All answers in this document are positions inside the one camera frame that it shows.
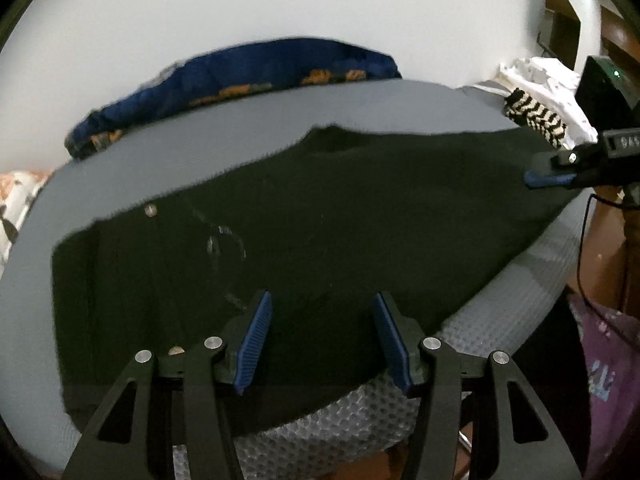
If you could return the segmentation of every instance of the dark green cloth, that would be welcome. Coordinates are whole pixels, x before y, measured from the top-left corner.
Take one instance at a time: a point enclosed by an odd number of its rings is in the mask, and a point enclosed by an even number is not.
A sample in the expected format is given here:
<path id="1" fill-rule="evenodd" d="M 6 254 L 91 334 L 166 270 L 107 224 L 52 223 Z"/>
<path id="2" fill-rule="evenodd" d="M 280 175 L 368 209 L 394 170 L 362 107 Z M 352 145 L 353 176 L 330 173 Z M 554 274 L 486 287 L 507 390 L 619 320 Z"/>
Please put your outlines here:
<path id="1" fill-rule="evenodd" d="M 436 332 L 575 196 L 524 186 L 531 155 L 547 149 L 526 128 L 423 136 L 331 126 L 152 199 L 155 211 L 141 204 L 71 235 L 52 261 L 68 412 L 82 426 L 137 351 L 166 354 L 219 333 L 262 287 L 273 321 L 254 386 L 227 401 L 233 432 L 338 399 L 385 367 L 377 291 Z"/>

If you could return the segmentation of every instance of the blue fabric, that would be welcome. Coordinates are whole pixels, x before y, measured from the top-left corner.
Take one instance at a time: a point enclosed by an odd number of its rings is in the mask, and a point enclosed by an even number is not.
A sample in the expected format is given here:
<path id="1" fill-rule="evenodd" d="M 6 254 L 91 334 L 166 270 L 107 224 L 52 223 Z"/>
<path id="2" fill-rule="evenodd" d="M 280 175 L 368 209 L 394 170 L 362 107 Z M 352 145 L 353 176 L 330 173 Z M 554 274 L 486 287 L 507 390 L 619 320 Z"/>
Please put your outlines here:
<path id="1" fill-rule="evenodd" d="M 93 110 L 66 136 L 65 146 L 72 156 L 83 158 L 102 149 L 103 141 L 117 140 L 121 130 L 195 105 L 304 84 L 399 77 L 390 56 L 339 41 L 290 38 L 243 44 L 169 67 L 155 82 Z"/>

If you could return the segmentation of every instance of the bubble wrap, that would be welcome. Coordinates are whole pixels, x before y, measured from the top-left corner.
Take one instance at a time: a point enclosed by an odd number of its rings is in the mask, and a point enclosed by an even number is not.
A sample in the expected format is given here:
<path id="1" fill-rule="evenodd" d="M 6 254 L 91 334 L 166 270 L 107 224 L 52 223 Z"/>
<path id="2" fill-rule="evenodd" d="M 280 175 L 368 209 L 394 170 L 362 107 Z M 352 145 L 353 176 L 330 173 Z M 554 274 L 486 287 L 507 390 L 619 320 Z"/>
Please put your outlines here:
<path id="1" fill-rule="evenodd" d="M 543 235 L 444 323 L 437 334 L 459 352 L 515 352 L 542 322 L 577 263 L 585 190 Z M 387 372 L 279 428 L 236 438 L 246 480 L 306 480 L 408 437 L 419 399 L 406 399 Z M 190 480 L 185 446 L 174 447 L 177 480 Z"/>

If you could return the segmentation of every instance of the white cloth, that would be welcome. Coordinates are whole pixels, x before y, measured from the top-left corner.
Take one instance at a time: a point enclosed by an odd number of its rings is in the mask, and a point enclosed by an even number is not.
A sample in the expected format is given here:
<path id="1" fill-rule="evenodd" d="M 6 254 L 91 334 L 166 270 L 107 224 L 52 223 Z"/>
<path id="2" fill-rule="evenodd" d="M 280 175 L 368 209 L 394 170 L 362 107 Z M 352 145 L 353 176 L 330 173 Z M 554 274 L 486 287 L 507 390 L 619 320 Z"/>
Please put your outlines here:
<path id="1" fill-rule="evenodd" d="M 11 191 L 5 200 L 0 196 L 2 218 L 11 222 L 19 231 L 24 223 L 33 199 L 44 185 L 46 179 L 29 171 L 13 171 L 5 175 L 14 181 Z M 12 243 L 0 225 L 0 277 L 4 272 L 4 264 L 9 258 Z"/>
<path id="2" fill-rule="evenodd" d="M 580 75 L 555 58 L 519 59 L 513 66 L 500 65 L 496 82 L 510 91 L 521 88 L 545 107 L 556 112 L 567 125 L 564 146 L 597 142 L 598 133 L 575 101 Z"/>

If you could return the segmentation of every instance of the blue gripper pad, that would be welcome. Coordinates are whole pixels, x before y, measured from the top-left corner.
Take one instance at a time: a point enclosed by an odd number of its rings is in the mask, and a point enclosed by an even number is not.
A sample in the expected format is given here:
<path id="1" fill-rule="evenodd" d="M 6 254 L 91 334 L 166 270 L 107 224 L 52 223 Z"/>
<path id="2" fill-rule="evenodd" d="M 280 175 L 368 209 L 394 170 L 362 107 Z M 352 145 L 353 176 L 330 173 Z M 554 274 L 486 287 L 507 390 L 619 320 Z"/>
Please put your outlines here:
<path id="1" fill-rule="evenodd" d="M 404 317 L 391 294 L 379 292 L 374 301 L 374 321 L 394 384 L 407 397 L 418 395 L 416 388 L 426 382 L 418 345 L 424 333 L 418 322 Z"/>
<path id="2" fill-rule="evenodd" d="M 271 294 L 259 290 L 247 311 L 230 320 L 222 332 L 226 352 L 225 359 L 216 366 L 216 379 L 232 384 L 238 395 L 254 380 L 272 313 Z"/>
<path id="3" fill-rule="evenodd" d="M 538 175 L 535 171 L 529 170 L 524 174 L 524 183 L 529 189 L 539 189 L 541 187 L 569 186 L 576 177 L 575 173 L 558 175 Z"/>

